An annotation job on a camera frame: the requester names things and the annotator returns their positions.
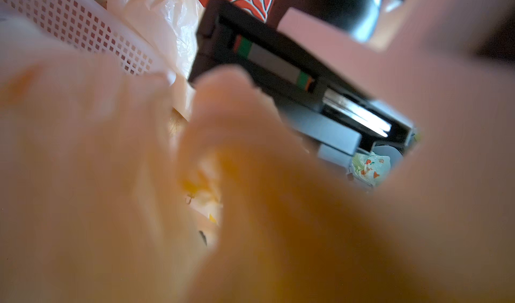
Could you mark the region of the pink perforated plastic basket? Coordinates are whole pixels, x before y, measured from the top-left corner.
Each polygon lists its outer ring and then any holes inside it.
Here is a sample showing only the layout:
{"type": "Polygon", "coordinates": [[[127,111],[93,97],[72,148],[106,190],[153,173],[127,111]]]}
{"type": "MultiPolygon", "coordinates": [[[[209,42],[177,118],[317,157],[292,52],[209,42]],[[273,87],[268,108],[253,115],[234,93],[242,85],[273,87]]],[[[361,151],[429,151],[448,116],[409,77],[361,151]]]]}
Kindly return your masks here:
{"type": "Polygon", "coordinates": [[[1,9],[76,49],[116,56],[128,74],[163,73],[171,83],[176,80],[150,44],[94,0],[1,0],[1,9]]]}

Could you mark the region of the banana print plastic bag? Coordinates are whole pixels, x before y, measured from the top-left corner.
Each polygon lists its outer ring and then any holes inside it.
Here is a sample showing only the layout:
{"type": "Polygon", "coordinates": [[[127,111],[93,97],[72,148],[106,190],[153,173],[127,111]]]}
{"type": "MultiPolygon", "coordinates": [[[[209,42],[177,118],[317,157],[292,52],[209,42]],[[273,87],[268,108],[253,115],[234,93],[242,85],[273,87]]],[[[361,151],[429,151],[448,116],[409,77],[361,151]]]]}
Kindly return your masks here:
{"type": "Polygon", "coordinates": [[[197,55],[197,29],[204,7],[199,0],[107,0],[107,10],[133,29],[176,73],[174,108],[191,117],[195,91],[188,83],[197,55]]]}

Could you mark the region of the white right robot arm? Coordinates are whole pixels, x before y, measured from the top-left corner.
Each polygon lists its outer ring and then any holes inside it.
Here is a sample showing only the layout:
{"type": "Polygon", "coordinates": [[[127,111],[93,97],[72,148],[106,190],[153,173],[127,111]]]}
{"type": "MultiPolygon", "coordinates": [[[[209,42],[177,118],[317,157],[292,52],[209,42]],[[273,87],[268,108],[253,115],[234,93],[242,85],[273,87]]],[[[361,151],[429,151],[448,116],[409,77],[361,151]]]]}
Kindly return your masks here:
{"type": "Polygon", "coordinates": [[[383,0],[273,0],[266,24],[277,28],[288,9],[303,13],[347,32],[358,42],[372,37],[383,0]]]}

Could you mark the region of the plain translucent plastic bag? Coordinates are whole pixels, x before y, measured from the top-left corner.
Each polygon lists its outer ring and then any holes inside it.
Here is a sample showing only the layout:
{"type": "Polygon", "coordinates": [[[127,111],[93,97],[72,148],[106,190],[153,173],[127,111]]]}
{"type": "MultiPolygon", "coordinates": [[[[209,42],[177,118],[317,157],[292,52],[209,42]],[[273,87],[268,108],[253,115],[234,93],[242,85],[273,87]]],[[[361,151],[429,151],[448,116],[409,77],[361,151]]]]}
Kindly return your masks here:
{"type": "Polygon", "coordinates": [[[513,302],[514,65],[475,57],[514,0],[406,0],[372,46],[279,29],[417,124],[366,194],[309,154],[241,67],[131,76],[1,18],[2,302],[513,302]]]}

